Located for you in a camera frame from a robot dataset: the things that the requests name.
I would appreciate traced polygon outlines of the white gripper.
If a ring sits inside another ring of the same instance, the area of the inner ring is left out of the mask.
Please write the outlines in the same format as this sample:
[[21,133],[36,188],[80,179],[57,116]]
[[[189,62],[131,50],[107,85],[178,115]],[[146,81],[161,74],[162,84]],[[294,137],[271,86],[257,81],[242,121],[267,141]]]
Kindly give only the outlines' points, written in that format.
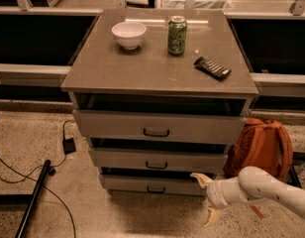
[[228,182],[227,179],[212,180],[208,176],[200,173],[192,173],[192,178],[197,179],[202,189],[207,188],[207,199],[215,207],[209,206],[208,219],[205,223],[206,226],[214,224],[220,217],[222,208],[230,205],[226,200],[223,186]]

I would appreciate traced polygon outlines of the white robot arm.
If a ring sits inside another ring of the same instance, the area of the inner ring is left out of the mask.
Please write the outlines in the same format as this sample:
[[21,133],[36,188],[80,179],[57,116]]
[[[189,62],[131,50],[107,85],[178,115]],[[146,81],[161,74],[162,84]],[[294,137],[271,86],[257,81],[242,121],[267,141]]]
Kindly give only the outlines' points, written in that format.
[[191,176],[206,190],[207,226],[218,220],[225,207],[235,203],[254,205],[268,199],[305,219],[305,190],[284,183],[260,168],[245,167],[234,178],[211,179],[200,173]]

